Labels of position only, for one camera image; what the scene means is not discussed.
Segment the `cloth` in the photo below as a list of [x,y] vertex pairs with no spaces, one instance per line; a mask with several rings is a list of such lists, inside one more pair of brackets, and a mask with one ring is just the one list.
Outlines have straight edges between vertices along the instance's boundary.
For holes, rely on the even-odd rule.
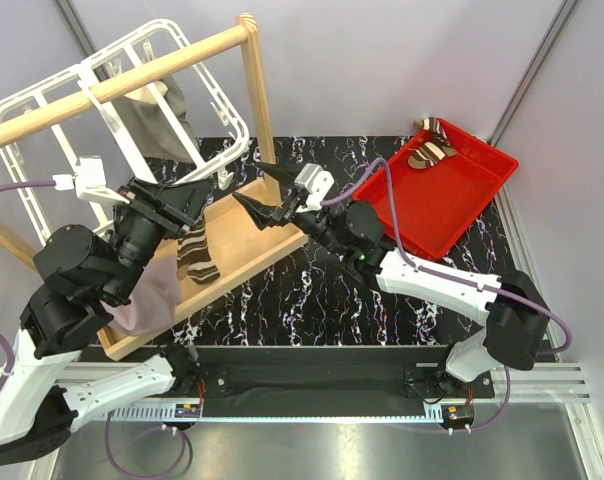
[[199,284],[220,278],[220,270],[209,253],[204,215],[189,233],[178,240],[178,277],[183,279],[187,275]]
[[175,323],[175,307],[182,303],[176,258],[150,262],[129,298],[131,303],[122,307],[103,303],[114,317],[110,327],[133,336],[171,327]]
[[425,142],[424,145],[413,152],[413,155],[409,158],[409,165],[411,167],[424,170],[425,168],[437,165],[441,160],[452,157],[457,153],[446,137],[446,133],[437,118],[429,117],[424,120],[418,120],[415,122],[415,125],[423,130],[429,130],[431,132],[431,141]]
[[[167,87],[165,100],[197,147],[191,125],[186,120],[184,93],[172,77],[163,78],[162,83]],[[128,97],[116,98],[112,103],[143,157],[192,162],[191,156],[158,105]]]

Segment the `striped sock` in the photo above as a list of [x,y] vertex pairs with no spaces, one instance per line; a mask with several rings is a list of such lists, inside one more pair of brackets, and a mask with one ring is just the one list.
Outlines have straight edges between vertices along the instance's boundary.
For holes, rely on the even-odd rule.
[[451,146],[451,143],[446,138],[446,133],[440,121],[435,117],[418,120],[415,125],[423,130],[431,132],[431,141],[424,143],[418,148],[409,158],[409,165],[415,169],[423,170],[425,168],[437,165],[440,160],[451,157],[457,152]]
[[178,278],[187,275],[195,283],[211,283],[220,278],[218,267],[211,260],[206,239],[204,215],[185,237],[178,240]]

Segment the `black marble countertop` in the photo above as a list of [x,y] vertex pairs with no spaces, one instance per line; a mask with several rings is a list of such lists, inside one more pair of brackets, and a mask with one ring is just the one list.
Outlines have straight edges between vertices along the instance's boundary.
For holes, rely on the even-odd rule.
[[[353,184],[378,156],[390,158],[408,137],[292,137],[276,139],[283,163],[314,162],[330,170],[337,194]],[[204,139],[202,157],[228,142]],[[233,185],[220,198],[258,176],[255,141],[229,171]],[[158,178],[184,176],[188,164],[153,161]],[[448,344],[476,326],[462,315],[419,299],[371,291],[338,268],[338,258],[311,241],[266,271],[179,323],[156,342],[196,345],[412,345]],[[449,266],[502,274],[514,268],[494,204],[473,222],[443,259]]]

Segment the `white drying rack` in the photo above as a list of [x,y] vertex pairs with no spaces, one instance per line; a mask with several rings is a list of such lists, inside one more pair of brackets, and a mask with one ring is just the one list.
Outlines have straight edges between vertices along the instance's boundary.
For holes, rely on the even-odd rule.
[[[127,163],[131,167],[133,174],[142,180],[157,183],[157,179],[151,172],[151,169],[144,160],[142,153],[135,144],[129,131],[122,122],[122,119],[118,115],[111,102],[103,104],[98,103],[97,99],[95,99],[89,90],[89,87],[99,83],[94,70],[98,67],[104,66],[112,72],[114,70],[117,71],[119,68],[114,67],[111,61],[123,53],[131,60],[131,63],[134,67],[142,65],[142,59],[134,48],[137,44],[143,44],[146,60],[151,60],[153,58],[153,50],[150,39],[153,35],[158,33],[169,33],[169,35],[175,40],[178,48],[184,48],[190,45],[189,41],[184,36],[184,33],[175,22],[164,19],[152,20],[86,58],[79,64],[62,70],[61,72],[52,75],[49,78],[36,83],[35,85],[32,85],[14,95],[5,98],[4,100],[1,100],[0,123],[2,123],[3,119],[9,112],[15,111],[16,109],[22,108],[23,110],[21,113],[28,111],[25,110],[24,107],[30,105],[33,101],[35,101],[39,107],[47,105],[49,102],[44,96],[46,93],[54,91],[55,89],[60,88],[70,82],[77,82],[80,88],[92,99],[92,102],[100,112],[109,131],[122,151]],[[149,83],[146,88],[148,88],[153,95],[156,103],[164,113],[178,139],[195,164],[195,170],[179,179],[176,183],[199,180],[209,177],[213,174],[217,174],[219,187],[221,189],[225,189],[228,187],[232,178],[232,174],[229,174],[225,167],[230,162],[241,157],[242,154],[248,150],[249,130],[244,120],[240,117],[237,110],[233,107],[206,66],[203,63],[196,63],[192,65],[191,68],[196,71],[205,87],[213,97],[211,105],[213,106],[215,113],[220,118],[223,126],[231,125],[233,127],[233,131],[229,132],[231,137],[234,139],[233,144],[218,153],[208,162],[204,161],[200,155],[200,152],[198,151],[197,146],[193,143],[190,136],[182,127],[182,124],[171,110],[171,107],[158,90],[157,86],[154,83]],[[55,139],[62,148],[72,172],[75,174],[79,165],[78,156],[73,150],[73,147],[71,146],[67,136],[64,134],[62,127],[59,124],[56,124],[50,128],[55,136]],[[4,161],[11,180],[14,183],[28,181],[27,175],[23,168],[24,158],[16,143],[12,143],[1,148],[0,155],[2,156],[2,160]],[[42,207],[40,206],[40,203],[38,202],[37,197],[32,189],[20,189],[18,192],[20,199],[22,200],[22,203],[24,204],[24,207],[31,218],[31,222],[33,223],[38,238],[44,246],[52,232],[44,212],[42,211]],[[94,232],[98,235],[102,235],[109,229],[112,221],[109,220],[104,208],[100,204],[90,202],[90,205],[98,220],[98,227],[94,229]]]

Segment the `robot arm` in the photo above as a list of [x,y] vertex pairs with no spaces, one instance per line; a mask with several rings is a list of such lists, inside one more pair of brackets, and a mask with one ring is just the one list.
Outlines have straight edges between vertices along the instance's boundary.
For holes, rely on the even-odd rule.
[[455,396],[460,387],[499,365],[530,370],[549,319],[497,293],[507,290],[546,307],[530,278],[519,271],[498,277],[464,272],[409,255],[408,264],[367,202],[351,202],[336,213],[321,202],[333,177],[319,165],[303,168],[259,164],[264,172],[292,187],[282,206],[272,207],[234,193],[260,229],[293,223],[340,255],[345,271],[368,287],[413,296],[459,312],[484,327],[450,346],[435,382]]
[[69,225],[34,257],[44,285],[20,317],[13,371],[0,374],[0,465],[42,457],[92,418],[124,403],[195,389],[197,366],[179,345],[99,382],[57,386],[55,381],[112,320],[101,302],[130,302],[160,241],[195,225],[209,191],[202,181],[161,186],[134,179],[118,192],[122,201],[107,240]]

